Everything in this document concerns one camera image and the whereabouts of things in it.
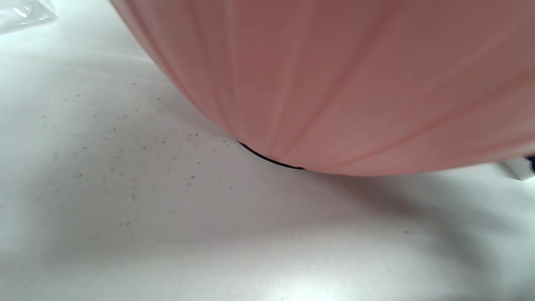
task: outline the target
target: black object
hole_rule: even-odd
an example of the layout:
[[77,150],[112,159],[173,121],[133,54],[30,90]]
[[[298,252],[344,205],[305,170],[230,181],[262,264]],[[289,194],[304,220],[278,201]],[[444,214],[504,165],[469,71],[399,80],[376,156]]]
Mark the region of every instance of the black object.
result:
[[243,143],[241,143],[241,142],[240,142],[240,144],[241,144],[241,146],[243,146],[246,150],[250,151],[251,153],[257,155],[258,157],[260,157],[260,158],[262,158],[262,159],[264,159],[264,160],[266,160],[266,161],[269,161],[269,162],[271,162],[271,163],[273,163],[273,164],[277,164],[277,165],[280,165],[280,166],[282,166],[282,167],[287,167],[287,168],[292,168],[292,169],[301,169],[301,170],[305,170],[305,169],[302,168],[302,167],[291,166],[291,165],[288,165],[288,164],[284,164],[284,163],[277,162],[277,161],[275,161],[275,160],[273,160],[273,159],[270,159],[270,158],[268,158],[268,157],[266,157],[266,156],[264,156],[264,155],[262,155],[262,154],[259,154],[259,153],[255,152],[253,149],[251,149],[250,147],[248,147],[247,145],[245,145],[245,144],[243,144]]
[[535,155],[525,157],[531,162],[531,171],[535,172]]

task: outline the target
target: black rim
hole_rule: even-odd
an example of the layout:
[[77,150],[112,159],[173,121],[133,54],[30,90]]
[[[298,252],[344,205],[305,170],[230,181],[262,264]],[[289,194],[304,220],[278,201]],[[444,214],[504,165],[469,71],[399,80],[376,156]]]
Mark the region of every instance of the black rim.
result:
[[291,165],[288,165],[288,164],[277,162],[277,161],[275,161],[273,159],[270,159],[270,158],[268,158],[268,157],[266,157],[266,156],[264,156],[262,154],[259,154],[259,153],[255,152],[253,149],[251,149],[250,147],[248,147],[247,145],[245,145],[245,144],[243,144],[241,142],[240,142],[240,144],[241,144],[241,146],[245,147],[246,150],[250,151],[251,153],[257,155],[258,157],[260,157],[260,158],[262,158],[262,159],[264,159],[266,161],[269,161],[269,162],[271,162],[273,164],[277,164],[279,166],[286,167],[286,168],[304,170],[304,168],[302,168],[302,167],[296,167],[296,166],[291,166]]

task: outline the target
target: clear plastic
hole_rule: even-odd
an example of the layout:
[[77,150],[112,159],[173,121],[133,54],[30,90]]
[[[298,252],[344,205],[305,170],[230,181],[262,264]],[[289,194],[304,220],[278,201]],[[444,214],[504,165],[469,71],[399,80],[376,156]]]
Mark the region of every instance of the clear plastic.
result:
[[47,0],[0,0],[0,34],[56,19]]

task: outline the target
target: pink balloon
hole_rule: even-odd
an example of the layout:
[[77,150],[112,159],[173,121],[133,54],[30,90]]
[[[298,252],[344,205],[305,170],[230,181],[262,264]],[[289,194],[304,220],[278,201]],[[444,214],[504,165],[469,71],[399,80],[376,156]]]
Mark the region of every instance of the pink balloon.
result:
[[533,0],[112,0],[209,119],[276,161],[392,175],[535,153]]

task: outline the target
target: white floor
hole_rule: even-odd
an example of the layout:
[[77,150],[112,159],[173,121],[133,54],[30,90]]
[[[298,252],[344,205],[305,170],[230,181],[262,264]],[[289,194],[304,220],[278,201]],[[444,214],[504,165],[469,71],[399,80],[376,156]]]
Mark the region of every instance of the white floor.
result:
[[349,178],[242,149],[105,0],[0,36],[0,299],[535,300],[535,183]]

